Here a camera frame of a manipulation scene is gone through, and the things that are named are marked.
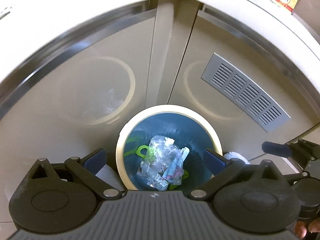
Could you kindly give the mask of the person's hand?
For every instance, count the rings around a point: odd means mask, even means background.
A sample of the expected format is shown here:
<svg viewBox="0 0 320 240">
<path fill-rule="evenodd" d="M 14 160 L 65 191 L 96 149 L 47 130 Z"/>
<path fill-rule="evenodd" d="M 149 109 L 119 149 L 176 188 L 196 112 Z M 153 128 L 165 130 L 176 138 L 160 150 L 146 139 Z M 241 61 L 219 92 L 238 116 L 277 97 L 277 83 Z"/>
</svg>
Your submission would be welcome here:
<svg viewBox="0 0 320 240">
<path fill-rule="evenodd" d="M 320 218 L 314 219 L 309 225 L 306 224 L 304 221 L 297 221 L 294 227 L 294 234 L 303 239 L 308 232 L 310 233 L 319 233 L 320 231 Z"/>
</svg>

